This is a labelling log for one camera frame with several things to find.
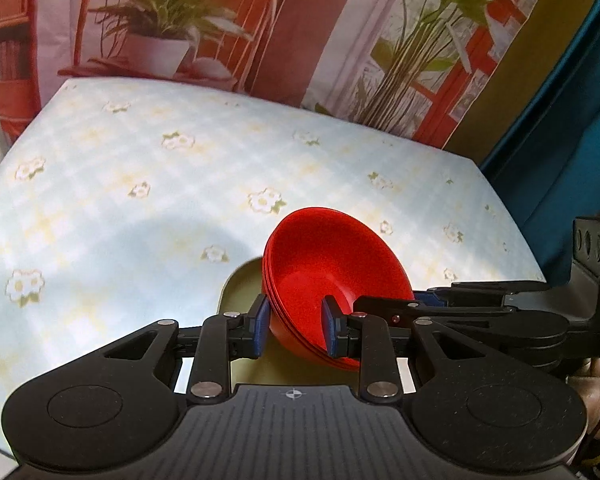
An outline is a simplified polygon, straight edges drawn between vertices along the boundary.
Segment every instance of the teal curtain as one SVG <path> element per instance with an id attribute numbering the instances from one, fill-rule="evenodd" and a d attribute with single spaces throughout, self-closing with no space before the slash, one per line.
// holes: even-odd
<path id="1" fill-rule="evenodd" d="M 600 212 L 600 0 L 481 170 L 547 281 L 566 282 L 571 222 Z"/>

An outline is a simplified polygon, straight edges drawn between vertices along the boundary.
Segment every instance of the chair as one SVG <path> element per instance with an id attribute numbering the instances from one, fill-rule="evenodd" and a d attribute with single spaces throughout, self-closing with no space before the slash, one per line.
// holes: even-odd
<path id="1" fill-rule="evenodd" d="M 137 73 L 125 67 L 120 54 L 125 43 L 126 31 L 121 30 L 105 38 L 106 28 L 102 15 L 90 12 L 97 7 L 118 4 L 124 0 L 82 0 L 78 16 L 74 43 L 74 59 L 71 67 L 59 71 L 59 75 L 103 76 L 130 75 L 160 79 L 151 74 Z M 222 0 L 223 4 L 236 13 L 234 22 L 240 25 L 253 41 L 224 34 L 216 43 L 203 40 L 198 48 L 198 57 L 213 58 L 224 65 L 232 74 L 231 88 L 244 91 L 254 56 L 260 41 L 266 41 L 270 24 L 276 14 L 277 0 Z M 173 78 L 181 82 L 217 86 L 213 81 L 192 78 L 177 73 Z"/>

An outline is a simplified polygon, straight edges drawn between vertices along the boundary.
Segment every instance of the bookshelf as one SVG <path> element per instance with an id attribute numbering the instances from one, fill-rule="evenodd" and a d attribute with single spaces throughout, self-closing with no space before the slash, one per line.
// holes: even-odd
<path id="1" fill-rule="evenodd" d="M 40 111 L 36 0 L 0 0 L 0 125 L 15 141 Z"/>

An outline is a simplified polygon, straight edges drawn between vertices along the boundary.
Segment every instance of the tablecloth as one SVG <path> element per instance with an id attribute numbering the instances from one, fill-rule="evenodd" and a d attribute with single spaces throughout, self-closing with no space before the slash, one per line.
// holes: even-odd
<path id="1" fill-rule="evenodd" d="M 238 94 L 73 79 L 0 165 L 0 409 L 23 382 L 157 319 L 201 324 L 232 272 L 308 206 L 378 232 L 417 289 L 542 279 L 470 160 Z"/>

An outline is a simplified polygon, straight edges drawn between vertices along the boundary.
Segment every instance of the ribbed gray surface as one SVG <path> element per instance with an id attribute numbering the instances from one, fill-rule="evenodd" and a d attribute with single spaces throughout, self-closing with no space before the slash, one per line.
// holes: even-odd
<path id="1" fill-rule="evenodd" d="M 302 395 L 287 395 L 291 390 Z M 93 480 L 486 479 L 425 448 L 393 408 L 357 400 L 346 386 L 241 386 L 216 406 L 198 406 L 160 448 Z M 25 466 L 13 480 L 69 476 Z M 565 468 L 520 476 L 573 479 Z"/>

